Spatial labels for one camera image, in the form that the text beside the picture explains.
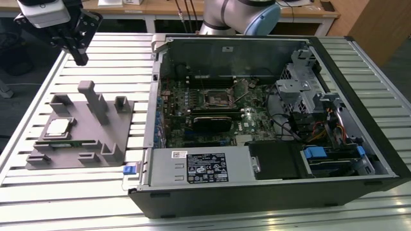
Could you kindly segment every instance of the yellow wire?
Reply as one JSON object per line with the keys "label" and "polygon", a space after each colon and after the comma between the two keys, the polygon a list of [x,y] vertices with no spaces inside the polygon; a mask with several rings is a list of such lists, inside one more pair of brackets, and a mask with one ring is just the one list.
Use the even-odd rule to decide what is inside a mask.
{"label": "yellow wire", "polygon": [[316,137],[313,137],[313,139],[312,140],[309,140],[308,142],[312,142],[312,141],[314,141],[314,140],[317,140],[317,139],[320,139],[324,135],[326,134],[326,130],[325,131],[322,131]]}

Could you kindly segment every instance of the barcode label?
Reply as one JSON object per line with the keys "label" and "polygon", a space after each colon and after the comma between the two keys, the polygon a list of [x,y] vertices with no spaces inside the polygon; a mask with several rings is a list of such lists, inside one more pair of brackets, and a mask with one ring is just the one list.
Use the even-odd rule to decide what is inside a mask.
{"label": "barcode label", "polygon": [[171,157],[173,158],[186,158],[187,157],[187,151],[173,151]]}

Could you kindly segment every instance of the motherboard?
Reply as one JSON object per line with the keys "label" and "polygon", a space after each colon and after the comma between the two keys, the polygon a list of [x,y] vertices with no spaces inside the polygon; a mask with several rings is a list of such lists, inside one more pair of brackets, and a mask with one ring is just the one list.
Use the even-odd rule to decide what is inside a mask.
{"label": "motherboard", "polygon": [[166,147],[244,146],[249,141],[276,140],[266,110],[269,86],[257,78],[232,77],[218,83],[210,76],[166,79]]}

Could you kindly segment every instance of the desk leg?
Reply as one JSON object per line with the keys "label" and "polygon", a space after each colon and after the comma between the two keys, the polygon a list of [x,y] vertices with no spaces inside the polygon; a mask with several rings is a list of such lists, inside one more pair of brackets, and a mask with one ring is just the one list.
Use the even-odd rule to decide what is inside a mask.
{"label": "desk leg", "polygon": [[155,33],[155,16],[146,15],[145,21],[146,21],[147,33]]}
{"label": "desk leg", "polygon": [[316,36],[328,36],[336,18],[325,18],[320,28],[316,31]]}

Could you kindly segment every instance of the red wire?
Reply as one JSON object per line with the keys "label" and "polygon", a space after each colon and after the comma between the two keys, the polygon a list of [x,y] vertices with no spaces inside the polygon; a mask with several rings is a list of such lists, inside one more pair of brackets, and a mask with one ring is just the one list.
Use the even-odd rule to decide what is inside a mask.
{"label": "red wire", "polygon": [[320,124],[322,124],[324,122],[317,122],[316,124],[314,124],[314,127],[313,127],[313,135],[316,134],[316,128],[317,128],[317,126],[320,125]]}

